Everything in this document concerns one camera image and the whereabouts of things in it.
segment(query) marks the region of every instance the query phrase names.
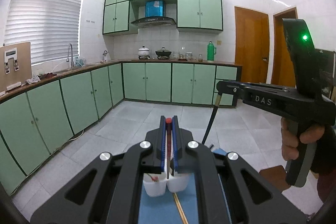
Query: wooden countertop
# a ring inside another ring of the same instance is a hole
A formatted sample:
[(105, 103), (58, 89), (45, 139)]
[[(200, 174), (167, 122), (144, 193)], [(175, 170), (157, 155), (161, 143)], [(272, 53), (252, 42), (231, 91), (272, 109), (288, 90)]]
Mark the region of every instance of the wooden countertop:
[(77, 75), (80, 73), (92, 71), (95, 69), (99, 69), (102, 67), (110, 66), (113, 64), (119, 64), (119, 63), (148, 63), (148, 62), (162, 62), (162, 63), (186, 63), (186, 64), (207, 64), (207, 65), (221, 65), (221, 66), (230, 66), (230, 67), (241, 67), (241, 65), (237, 65), (235, 63), (230, 63), (230, 62), (223, 62), (223, 61), (207, 61), (204, 60), (203, 62), (198, 62), (197, 60), (190, 60), (190, 61), (183, 61), (183, 60), (178, 60), (178, 59), (170, 59), (170, 60), (158, 60), (158, 59), (145, 59), (145, 60), (139, 60), (139, 59), (117, 59), (117, 60), (110, 60), (106, 61), (101, 64), (93, 64), (93, 65), (86, 65), (84, 67), (76, 68), (73, 70), (69, 70), (67, 72), (57, 74), (54, 77), (42, 79), (40, 82), (33, 83), (33, 84), (27, 84), (24, 86), (20, 86), (18, 88), (15, 88), (9, 92), (6, 92), (6, 94), (2, 97), (0, 97), (0, 103), (3, 103), (19, 94), (22, 94), (24, 92), (27, 92), (31, 89), (37, 88), (39, 86), (48, 84), (50, 82), (66, 78), (72, 75)]

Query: metal bolt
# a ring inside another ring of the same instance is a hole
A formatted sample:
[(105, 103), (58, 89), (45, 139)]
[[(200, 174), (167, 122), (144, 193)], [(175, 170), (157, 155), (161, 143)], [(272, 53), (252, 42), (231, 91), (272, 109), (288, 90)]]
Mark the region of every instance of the metal bolt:
[(111, 154), (108, 152), (103, 152), (99, 155), (101, 160), (109, 160), (111, 158)]
[(196, 141), (190, 141), (188, 143), (188, 147), (189, 148), (197, 148), (198, 147), (198, 142), (196, 142)]
[(229, 154), (227, 154), (227, 157), (230, 160), (237, 160), (239, 158), (238, 154), (236, 152), (230, 152)]
[(151, 143), (148, 142), (148, 141), (143, 141), (143, 142), (140, 143), (140, 147), (143, 148), (143, 149), (146, 149), (150, 146), (151, 146)]

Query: window blind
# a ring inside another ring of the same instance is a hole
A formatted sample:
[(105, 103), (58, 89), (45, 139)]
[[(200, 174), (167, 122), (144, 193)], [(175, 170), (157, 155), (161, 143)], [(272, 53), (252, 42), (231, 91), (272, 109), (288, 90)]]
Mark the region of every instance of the window blind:
[(69, 43), (79, 52), (81, 0), (11, 0), (5, 45), (31, 43), (31, 63), (65, 58)]

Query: finger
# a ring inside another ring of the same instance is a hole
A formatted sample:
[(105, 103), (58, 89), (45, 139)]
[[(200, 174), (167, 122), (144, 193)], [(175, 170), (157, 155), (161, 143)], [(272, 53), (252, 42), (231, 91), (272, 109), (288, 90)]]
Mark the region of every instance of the finger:
[(314, 124), (301, 134), (300, 141), (305, 144), (314, 143), (317, 140), (321, 139), (323, 134), (324, 126)]
[(281, 118), (281, 128), (288, 130), (288, 122), (284, 117)]
[(299, 157), (298, 150), (287, 145), (282, 145), (281, 152), (284, 160), (296, 160)]
[(281, 129), (282, 143), (287, 146), (297, 147), (299, 145), (298, 138), (288, 130)]

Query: doorway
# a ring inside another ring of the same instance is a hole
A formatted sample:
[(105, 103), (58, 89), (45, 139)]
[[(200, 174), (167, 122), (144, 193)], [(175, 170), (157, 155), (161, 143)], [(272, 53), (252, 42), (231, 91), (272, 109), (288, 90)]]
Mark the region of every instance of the doorway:
[(287, 50), (283, 18), (297, 18), (296, 8), (274, 15), (274, 61), (271, 83), (274, 85), (295, 86), (293, 63)]
[(236, 58), (241, 81), (266, 83), (269, 55), (268, 14), (235, 7)]

